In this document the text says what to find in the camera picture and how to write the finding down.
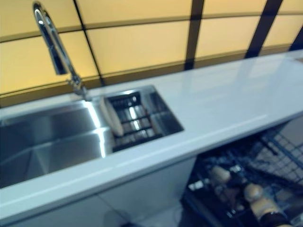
kitchen sink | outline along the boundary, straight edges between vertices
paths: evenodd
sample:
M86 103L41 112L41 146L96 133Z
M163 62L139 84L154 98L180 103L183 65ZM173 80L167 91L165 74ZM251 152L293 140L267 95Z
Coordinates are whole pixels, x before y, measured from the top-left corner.
M153 86L104 97L124 130L113 133L101 97L0 120L0 188L161 138L183 128Z

chrome faucet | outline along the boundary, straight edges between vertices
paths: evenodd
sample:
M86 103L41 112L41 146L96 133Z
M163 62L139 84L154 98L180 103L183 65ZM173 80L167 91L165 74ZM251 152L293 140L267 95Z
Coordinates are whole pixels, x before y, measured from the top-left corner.
M73 91L83 97L84 100L90 101L87 89L83 85L80 76L76 73L71 60L63 46L63 43L58 35L57 29L54 26L49 14L42 4L38 1L33 2L33 10L36 23L40 32L48 46L53 65L57 75L71 73L71 79L67 82L72 86Z

yellow backlit panel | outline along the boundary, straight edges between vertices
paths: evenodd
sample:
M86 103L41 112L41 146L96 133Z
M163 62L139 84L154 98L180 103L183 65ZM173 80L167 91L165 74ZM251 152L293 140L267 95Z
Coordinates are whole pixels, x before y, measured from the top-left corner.
M291 44L303 25L303 15L278 15L263 44L266 46Z
M248 49L260 17L203 19L196 57Z
M266 0L204 0L203 15L261 14Z
M103 74L184 61L189 21L88 30Z
M97 75L83 32L60 34L75 70L81 77ZM0 44L0 93L69 79L57 76L42 37Z
M80 26L72 0L40 0L57 28ZM0 1L0 36L37 32L33 0Z
M303 13L303 0L284 0L280 6L279 13Z
M191 0L78 0L84 23L190 16Z

cabinet door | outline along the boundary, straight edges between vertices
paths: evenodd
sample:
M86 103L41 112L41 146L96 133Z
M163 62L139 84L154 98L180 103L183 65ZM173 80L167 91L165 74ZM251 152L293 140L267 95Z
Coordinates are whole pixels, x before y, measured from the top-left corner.
M132 180L100 197L128 221L144 219L181 199L195 160L187 159Z
M120 215L93 195L8 227L119 227L122 223Z

dish rack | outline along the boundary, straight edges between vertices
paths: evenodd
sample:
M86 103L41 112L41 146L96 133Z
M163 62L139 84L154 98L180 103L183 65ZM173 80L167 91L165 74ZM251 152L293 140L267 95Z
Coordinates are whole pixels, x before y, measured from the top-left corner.
M244 199L247 183L261 185L295 227L303 226L303 136L293 144L280 131L283 125L260 132L198 156L183 203L204 221L216 218L222 226L258 227ZM214 166L229 171L231 180L212 183Z

